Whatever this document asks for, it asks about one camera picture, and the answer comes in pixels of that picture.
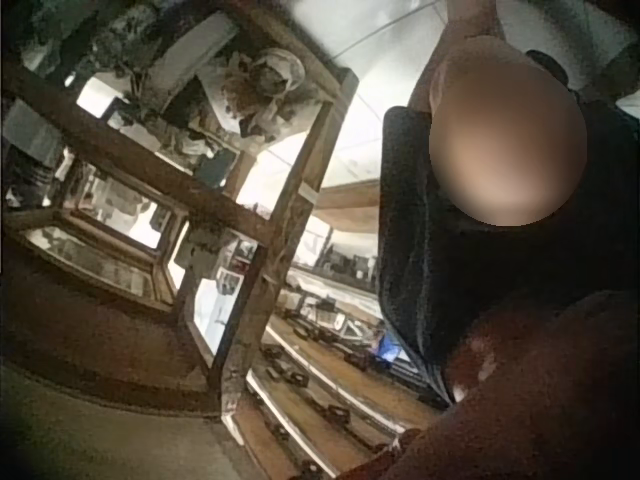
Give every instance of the brown surface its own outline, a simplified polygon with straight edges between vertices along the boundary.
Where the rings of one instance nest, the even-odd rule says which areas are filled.
[[[340,97],[320,108],[273,209],[269,225],[274,234],[264,258],[264,270],[248,281],[260,251],[252,261],[236,305],[231,312],[220,348],[211,368],[211,384],[222,392],[225,412],[233,412],[245,388],[245,378],[260,346],[262,334],[275,308],[278,294],[304,234],[313,204],[300,187],[317,192],[331,160],[342,122],[358,87],[351,70],[343,70]]]
[[[298,474],[291,458],[269,431],[264,416],[248,395],[238,402],[233,419],[251,454],[271,480],[288,480]]]
[[[289,420],[309,439],[316,450],[340,472],[365,463],[372,455],[339,427],[333,426],[310,404],[305,402],[293,387],[281,380],[272,381],[265,372],[268,365],[260,355],[253,372],[258,376],[274,402]]]
[[[393,435],[385,434],[380,429],[369,425],[360,416],[356,415],[356,413],[353,411],[353,408],[349,408],[349,406],[342,402],[339,398],[335,398],[330,395],[316,381],[309,381],[308,390],[314,395],[316,399],[322,402],[323,405],[337,405],[351,410],[351,431],[361,437],[369,445],[375,446],[378,443],[389,444],[391,443],[391,441],[393,441]]]
[[[2,90],[21,98],[60,129],[65,140],[85,158],[117,180],[135,189],[146,184],[145,195],[159,203],[176,201],[191,213],[217,219],[261,244],[268,244],[272,227],[258,214],[214,192],[195,178],[177,170],[75,104],[63,91],[47,84],[26,68],[2,63]],[[123,179],[123,174],[136,179]]]
[[[380,207],[328,208],[314,210],[313,216],[340,232],[377,233]]]
[[[328,374],[350,394],[359,397],[372,408],[412,427],[425,428],[438,416],[437,412],[418,401],[418,395],[407,388],[373,372],[362,372],[342,359],[342,356],[319,343],[300,340],[293,327],[272,315],[271,326],[316,368]]]
[[[279,343],[269,334],[265,332],[262,339],[262,343],[266,345],[279,345]],[[286,353],[284,354],[285,361],[293,365],[296,370],[304,371],[299,365],[290,358]],[[351,429],[371,446],[375,446],[378,443],[388,444],[393,441],[395,435],[390,432],[382,430],[382,427],[376,427],[373,424],[367,423],[359,414],[357,414],[352,407],[342,400],[337,392],[331,392],[325,390],[323,384],[318,380],[314,380],[313,375],[310,375],[309,386],[307,388],[323,405],[337,405],[345,407],[351,411]]]
[[[380,181],[323,188],[314,216],[341,232],[376,233],[380,205]]]
[[[24,368],[45,378],[55,374],[52,381],[90,395],[115,393],[122,403],[138,387],[207,391],[195,346],[185,345],[161,312],[94,296],[83,282],[5,240],[2,335],[5,352],[15,346]],[[112,384],[119,387],[110,391]]]
[[[380,180],[349,183],[320,190],[317,210],[363,208],[380,205]]]

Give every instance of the glass display case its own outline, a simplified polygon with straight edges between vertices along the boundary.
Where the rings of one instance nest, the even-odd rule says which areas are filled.
[[[24,236],[47,254],[97,280],[138,297],[156,299],[150,273],[87,245],[57,226],[27,230]]]

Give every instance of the wooden display shelf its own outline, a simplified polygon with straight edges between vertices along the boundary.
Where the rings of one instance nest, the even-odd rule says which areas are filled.
[[[175,250],[178,236],[185,221],[191,225],[212,226],[220,235],[224,229],[235,232],[241,238],[258,243],[249,270],[245,275],[237,301],[231,312],[217,354],[213,360],[203,354],[204,368],[209,368],[208,385],[213,402],[221,406],[222,413],[231,413],[244,391],[245,377],[260,339],[275,307],[279,291],[284,284],[304,227],[329,165],[333,149],[353,96],[358,79],[348,69],[332,69],[318,60],[311,51],[289,31],[271,12],[241,0],[220,2],[221,8],[244,27],[256,41],[263,39],[265,48],[287,48],[303,62],[307,75],[324,92],[320,108],[300,153],[292,166],[284,188],[269,220],[238,205],[237,195],[242,179],[248,174],[250,160],[237,181],[227,193],[215,192],[195,178],[172,167],[135,141],[110,128],[76,105],[75,98],[65,90],[57,89],[26,68],[2,62],[3,97],[20,99],[62,133],[65,141],[83,161],[89,162],[114,179],[120,181],[158,204],[168,206],[175,218],[163,235],[158,254],[152,254],[149,271],[154,279],[166,278],[166,263]],[[65,182],[64,189],[69,188]],[[60,199],[55,206],[61,208]],[[25,213],[11,221],[17,232],[33,223],[41,223],[50,212]],[[93,226],[96,244],[114,243],[106,240]],[[129,242],[119,239],[120,243]],[[120,245],[139,260],[146,261],[150,252],[136,245]],[[187,268],[185,279],[176,293],[171,318],[182,332],[193,338],[193,308],[201,278]],[[166,300],[172,289],[160,289]]]
[[[293,327],[276,315],[271,317],[268,331],[271,329],[278,343],[289,345],[318,371],[335,379],[351,397],[402,427],[425,428],[438,417],[435,410],[418,400],[418,394],[375,373],[362,372],[319,343],[301,340]]]

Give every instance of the wooden frame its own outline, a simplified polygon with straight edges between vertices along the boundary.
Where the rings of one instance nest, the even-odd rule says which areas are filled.
[[[3,95],[18,97],[63,132],[65,140],[79,154],[116,180],[142,190],[157,201],[171,203],[178,212],[169,225],[170,234],[152,267],[154,278],[166,278],[165,263],[175,249],[187,218],[206,219],[228,228],[241,237],[258,243],[245,275],[218,352],[209,366],[210,391],[218,397],[223,413],[233,412],[245,388],[245,378],[269,317],[284,284],[305,225],[313,211],[318,191],[327,170],[342,122],[355,95],[358,79],[348,69],[339,78],[323,65],[272,13],[243,0],[223,0],[223,10],[247,33],[268,38],[298,56],[308,77],[322,90],[325,98],[305,143],[291,169],[269,220],[238,205],[233,198],[239,191],[252,162],[238,166],[238,179],[227,190],[230,196],[214,192],[189,175],[170,166],[133,140],[111,129],[75,104],[74,98],[47,84],[32,72],[7,63],[2,64]],[[173,321],[195,343],[202,355],[202,339],[193,332],[193,299],[200,279],[187,268],[174,300]]]

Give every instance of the floor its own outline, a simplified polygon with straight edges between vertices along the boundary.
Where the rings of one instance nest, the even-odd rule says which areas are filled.
[[[378,178],[382,118],[405,105],[447,19],[445,0],[280,0],[282,7],[335,61],[360,79],[324,187]],[[552,55],[583,87],[637,36],[584,0],[498,0],[507,40],[521,50]],[[640,95],[620,102],[640,118]],[[304,134],[258,159],[239,200],[272,208]],[[347,238],[343,243],[360,243]],[[359,254],[375,252],[373,238]]]
[[[0,370],[3,440],[33,470],[24,478],[266,479],[222,424],[111,409]]]

